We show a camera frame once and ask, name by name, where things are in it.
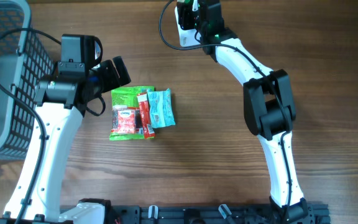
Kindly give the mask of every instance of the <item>red and white packet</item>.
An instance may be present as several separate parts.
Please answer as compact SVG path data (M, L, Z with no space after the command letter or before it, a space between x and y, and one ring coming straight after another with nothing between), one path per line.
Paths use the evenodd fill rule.
M149 101L147 100L147 93L139 93L137 95L137 101L139 102L140 115L142 117L144 138L148 139L154 137L155 133L151 125L152 122L150 119L150 107Z

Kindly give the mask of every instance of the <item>red package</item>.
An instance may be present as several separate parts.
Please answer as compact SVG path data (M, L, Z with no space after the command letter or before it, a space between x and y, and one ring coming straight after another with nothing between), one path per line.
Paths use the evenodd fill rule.
M137 101L139 102L140 115L142 117L144 138L148 139L154 137L155 133L151 125L152 122L150 119L150 108L149 101L147 100L147 93L139 93L137 95Z
M118 110L117 120L117 133L135 134L136 124L134 110Z

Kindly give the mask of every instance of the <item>green object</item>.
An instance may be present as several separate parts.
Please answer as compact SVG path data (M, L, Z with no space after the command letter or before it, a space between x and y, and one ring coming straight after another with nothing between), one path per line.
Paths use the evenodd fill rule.
M139 108L137 95L139 93L146 93L148 90L154 91L154 86L135 86L135 87L120 87L111 90L111 103L113 109L119 108ZM130 139L144 139L143 134L118 134L110 132L110 141L130 140Z

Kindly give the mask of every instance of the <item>wooden surface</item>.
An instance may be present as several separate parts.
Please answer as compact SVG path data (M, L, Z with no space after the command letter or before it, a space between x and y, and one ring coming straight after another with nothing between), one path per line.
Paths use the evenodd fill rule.
M201 50L162 43L164 4L31 5L35 28L54 37L96 35L105 59L122 55L131 86L173 93L177 125L151 141L111 142L110 111L87 114L68 159L62 205L86 197L143 206L269 202L269 173L244 122L241 85ZM224 1L223 14L257 59L290 74L293 156L306 199L327 203L333 223L358 223L358 1ZM173 7L163 31L178 44ZM58 46L44 44L59 57ZM104 99L110 108L109 94ZM21 167L0 162L0 215Z

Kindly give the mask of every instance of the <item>gray plastic basket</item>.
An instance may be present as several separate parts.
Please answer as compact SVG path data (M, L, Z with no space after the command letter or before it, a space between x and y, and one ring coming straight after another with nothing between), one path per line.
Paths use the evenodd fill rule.
M31 27L31 11L24 0L0 1L0 35L13 28ZM34 107L34 86L50 73L52 61L38 36L23 31L0 42L0 82L18 98ZM24 159L34 117L0 90L0 159Z

